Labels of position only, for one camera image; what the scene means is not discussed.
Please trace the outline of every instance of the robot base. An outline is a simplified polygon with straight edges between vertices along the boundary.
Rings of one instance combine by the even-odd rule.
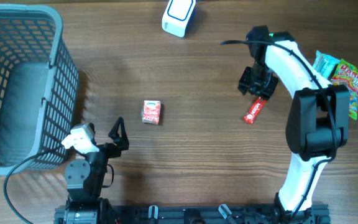
[[[218,207],[159,207],[157,218],[150,217],[150,208],[113,206],[112,209],[119,218],[99,217],[90,220],[78,216],[69,220],[64,208],[56,209],[55,223],[97,223],[97,224],[271,224],[273,204],[247,205],[245,207],[229,207],[232,221],[225,220]],[[309,219],[296,224],[330,224],[328,205],[313,205]]]

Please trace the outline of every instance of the wire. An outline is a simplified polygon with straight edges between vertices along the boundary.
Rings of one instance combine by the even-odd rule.
[[[316,83],[316,85],[317,85],[317,87],[318,87],[318,89],[320,91],[320,94],[323,96],[324,103],[325,103],[325,105],[327,107],[327,110],[328,110],[328,116],[329,116],[329,121],[330,121],[330,125],[331,125],[331,131],[332,131],[332,135],[333,135],[333,146],[334,146],[334,149],[337,149],[337,140],[336,140],[336,132],[335,132],[336,128],[335,128],[335,122],[334,122],[334,115],[333,115],[331,105],[329,104],[328,97],[325,94],[325,92],[323,91],[323,87],[317,81],[316,76],[313,74],[313,72],[311,72],[311,70],[306,65],[306,63],[296,53],[294,53],[294,51],[292,51],[292,50],[290,50],[290,49],[288,49],[288,48],[286,48],[286,47],[284,47],[282,45],[279,45],[279,44],[276,44],[276,43],[273,43],[273,42],[262,41],[262,40],[227,40],[227,41],[221,42],[221,45],[224,45],[224,44],[246,44],[246,45],[249,45],[249,44],[265,44],[265,45],[272,45],[272,46],[278,47],[280,49],[283,49],[286,52],[288,52],[290,55],[294,56],[302,64],[302,66],[305,68],[305,70],[309,73],[309,76]],[[303,202],[305,202],[305,200],[307,199],[307,196],[309,194],[311,186],[313,185],[314,177],[316,176],[316,173],[318,171],[318,167],[322,163],[325,163],[325,162],[328,163],[328,162],[333,161],[334,159],[335,159],[335,156],[332,156],[329,159],[324,159],[322,161],[317,162],[313,166],[313,173],[310,176],[309,183],[308,183],[308,186],[306,188],[306,191],[302,195],[302,199],[300,200],[299,204],[296,206],[295,211],[292,213],[290,220],[292,220],[295,217],[295,215],[298,213],[299,209],[302,207]]]
[[[11,169],[11,171],[9,171],[9,173],[8,173],[8,174],[6,175],[6,177],[5,177],[5,181],[4,181],[4,196],[5,196],[6,202],[7,202],[7,204],[9,205],[9,207],[12,209],[12,211],[13,211],[21,220],[23,220],[23,222],[25,222],[25,223],[27,223],[27,224],[32,224],[32,222],[28,221],[26,218],[24,218],[24,217],[22,216],[22,214],[20,214],[20,213],[16,210],[16,208],[13,206],[11,200],[9,199],[9,196],[7,195],[7,190],[6,190],[6,188],[7,188],[7,181],[9,180],[9,178],[10,178],[10,176],[13,174],[13,172],[14,172],[17,168],[19,168],[21,165],[25,164],[26,162],[28,162],[28,161],[30,161],[30,160],[32,160],[32,159],[36,159],[36,158],[38,158],[38,157],[40,157],[40,156],[43,156],[43,155],[45,155],[45,154],[54,152],[54,151],[60,149],[61,146],[62,146],[62,145],[59,143],[59,145],[58,145],[57,147],[53,148],[53,149],[49,149],[49,150],[46,150],[46,151],[44,151],[44,152],[37,153],[37,154],[35,154],[34,156],[30,156],[30,157],[24,159],[22,162],[16,164],[16,166],[14,166],[14,167]]]
[[[114,168],[112,168],[112,165],[110,165],[110,164],[107,164],[107,166],[111,168],[111,182],[110,182],[110,185],[102,185],[102,188],[108,188],[114,182]]]

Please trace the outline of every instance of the red package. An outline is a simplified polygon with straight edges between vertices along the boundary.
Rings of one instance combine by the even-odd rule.
[[[142,121],[144,123],[159,124],[161,102],[145,100],[142,108]]]
[[[257,98],[254,104],[249,109],[248,113],[244,116],[244,121],[249,124],[253,124],[260,110],[264,107],[266,100],[261,97]]]

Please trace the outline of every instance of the candy bag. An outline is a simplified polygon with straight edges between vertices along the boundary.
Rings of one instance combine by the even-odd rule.
[[[351,93],[349,102],[349,116],[357,120],[358,110],[358,69],[341,59],[336,67],[333,78],[331,79],[333,85],[343,84],[347,86]]]
[[[314,61],[313,68],[324,78],[329,79],[335,66],[339,62],[340,60],[330,55],[323,54],[320,51],[316,51],[316,60]]]

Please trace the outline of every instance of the red snack stick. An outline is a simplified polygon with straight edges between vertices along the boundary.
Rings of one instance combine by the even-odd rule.
[[[244,116],[244,121],[249,124],[253,124],[260,110],[264,107],[266,100],[261,97],[257,98],[254,104],[249,109],[248,113]]]

